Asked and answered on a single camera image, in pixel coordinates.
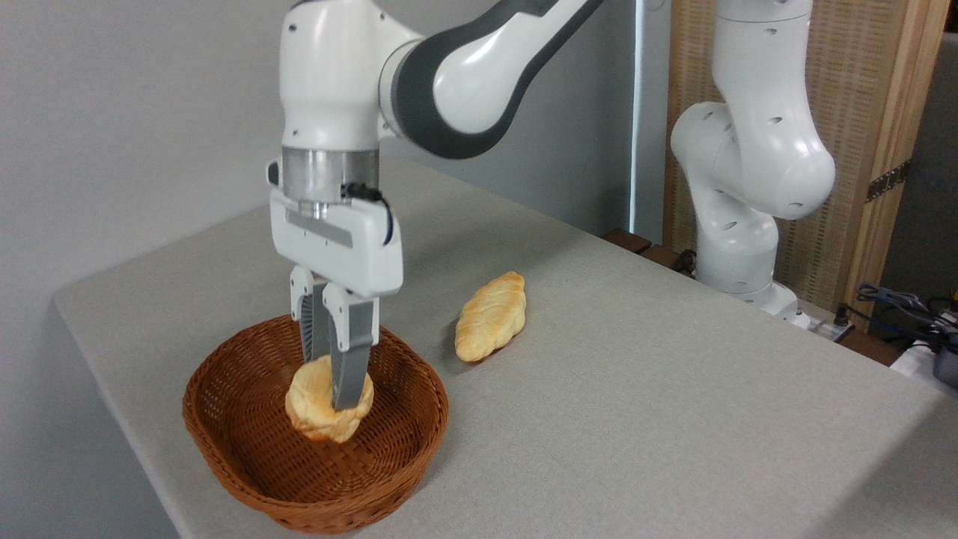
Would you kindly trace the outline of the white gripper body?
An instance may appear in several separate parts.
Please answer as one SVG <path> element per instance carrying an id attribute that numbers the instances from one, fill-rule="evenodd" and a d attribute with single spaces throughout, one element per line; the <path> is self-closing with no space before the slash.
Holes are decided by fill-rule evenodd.
<path id="1" fill-rule="evenodd" d="M 349 197 L 357 168 L 342 161 L 279 160 L 267 167 L 278 254 L 366 298 L 403 286 L 403 243 L 389 208 Z"/>

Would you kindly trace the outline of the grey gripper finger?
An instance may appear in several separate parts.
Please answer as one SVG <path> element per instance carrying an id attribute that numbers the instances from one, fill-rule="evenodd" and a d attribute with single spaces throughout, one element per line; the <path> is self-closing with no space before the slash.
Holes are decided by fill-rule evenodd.
<path id="1" fill-rule="evenodd" d="M 370 351 L 379 343 L 379 298 L 357 296 L 333 283 L 323 290 L 328 312 L 332 365 L 332 406 L 338 412 L 359 405 Z"/>
<path id="2" fill-rule="evenodd" d="M 290 273 L 290 310 L 299 324 L 302 361 L 312 362 L 331 351 L 329 312 L 323 301 L 326 280 L 307 267 L 295 266 Z"/>

